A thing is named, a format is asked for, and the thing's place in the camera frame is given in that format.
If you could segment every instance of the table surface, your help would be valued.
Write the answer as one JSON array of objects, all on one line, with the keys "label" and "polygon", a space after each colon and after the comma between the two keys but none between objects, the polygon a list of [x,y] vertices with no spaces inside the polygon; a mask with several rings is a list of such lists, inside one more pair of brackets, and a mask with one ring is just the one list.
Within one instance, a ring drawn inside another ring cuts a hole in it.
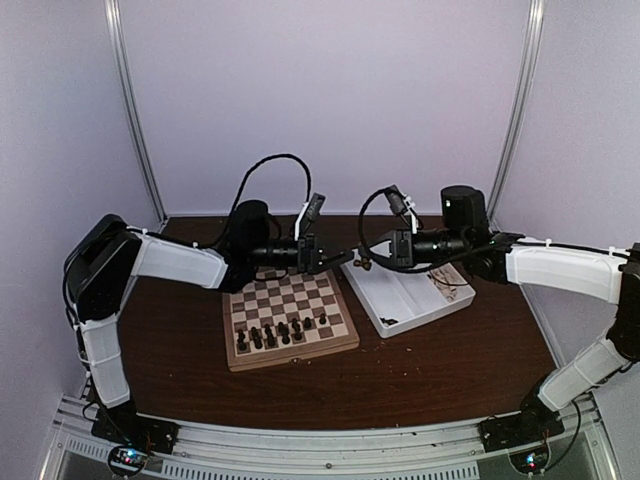
[{"label": "table surface", "polygon": [[[173,218],[164,233],[204,243],[223,221]],[[424,221],[429,228],[439,224],[437,217]],[[392,228],[399,224],[391,217],[367,219],[371,238]],[[321,217],[313,231],[345,247],[357,244],[355,217]],[[516,286],[471,280],[476,297],[470,307],[382,339],[336,274],[360,335],[357,349],[236,373],[227,367],[220,293],[138,279],[119,324],[138,410],[249,428],[427,425],[517,410],[532,385],[555,368]]]}]

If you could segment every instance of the white wall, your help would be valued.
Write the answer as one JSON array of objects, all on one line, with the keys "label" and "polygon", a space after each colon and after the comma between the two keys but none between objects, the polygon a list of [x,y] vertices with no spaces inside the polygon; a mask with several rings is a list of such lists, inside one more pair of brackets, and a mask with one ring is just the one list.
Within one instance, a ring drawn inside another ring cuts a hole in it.
[{"label": "white wall", "polygon": [[[432,213],[443,186],[488,192],[528,8],[511,0],[122,2],[167,211],[226,213],[244,172],[281,151],[310,164],[325,212],[357,213],[392,182]],[[247,195],[297,211],[297,167],[263,168]]]},{"label": "white wall", "polygon": [[149,227],[154,214],[103,2],[3,2],[0,38],[0,477],[21,480],[83,380],[62,263],[104,213]]},{"label": "white wall", "polygon": [[[549,1],[530,103],[497,220],[503,229],[583,245],[640,241],[640,4]],[[535,289],[565,360],[615,307]],[[597,392],[625,479],[640,461],[640,370]]]}]

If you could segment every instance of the robotic arm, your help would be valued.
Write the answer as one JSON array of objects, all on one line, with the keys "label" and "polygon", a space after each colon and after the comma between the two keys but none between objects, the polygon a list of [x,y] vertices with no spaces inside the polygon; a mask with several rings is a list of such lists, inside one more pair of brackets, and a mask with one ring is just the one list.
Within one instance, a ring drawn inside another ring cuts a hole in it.
[{"label": "robotic arm", "polygon": [[[397,187],[377,193],[385,194],[394,214],[415,216],[410,200]],[[360,217],[361,263],[368,266],[370,259],[393,271],[420,273],[458,260],[467,273],[491,282],[560,288],[618,305],[613,326],[571,363],[535,385],[522,401],[521,413],[480,424],[486,451],[538,441],[547,430],[562,433],[559,410],[640,360],[640,243],[629,250],[603,251],[492,232],[479,190],[448,187],[441,200],[445,228],[385,234],[376,243],[389,242],[388,257],[372,252],[364,238],[365,204]],[[424,263],[431,265],[414,268]]]},{"label": "robotic arm", "polygon": [[96,224],[65,262],[63,285],[80,358],[101,406],[94,435],[136,446],[151,442],[164,452],[175,439],[174,424],[136,415],[123,370],[117,325],[130,279],[156,277],[233,293],[253,281],[261,266],[310,274],[334,268],[353,254],[307,233],[323,202],[314,194],[298,216],[293,238],[285,239],[270,238],[264,202],[243,202],[215,248],[131,227],[116,215]]}]

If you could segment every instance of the white box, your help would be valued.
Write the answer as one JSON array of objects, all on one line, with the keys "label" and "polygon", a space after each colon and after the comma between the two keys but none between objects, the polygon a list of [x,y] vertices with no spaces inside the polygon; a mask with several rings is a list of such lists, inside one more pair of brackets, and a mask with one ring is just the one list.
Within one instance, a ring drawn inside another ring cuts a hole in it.
[{"label": "white box", "polygon": [[375,263],[370,271],[356,267],[352,262],[343,264],[342,270],[382,338],[468,307],[476,295],[469,285],[449,287],[429,277],[429,274],[434,274],[450,284],[466,284],[451,264],[428,274],[396,273]]}]

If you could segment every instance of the chessboard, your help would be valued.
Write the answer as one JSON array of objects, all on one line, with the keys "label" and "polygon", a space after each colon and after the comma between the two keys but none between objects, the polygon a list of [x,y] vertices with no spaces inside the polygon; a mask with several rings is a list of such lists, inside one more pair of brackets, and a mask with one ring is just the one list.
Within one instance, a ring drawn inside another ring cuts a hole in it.
[{"label": "chessboard", "polygon": [[258,274],[262,280],[223,295],[229,370],[296,363],[360,344],[331,271],[284,277],[275,270]]}]

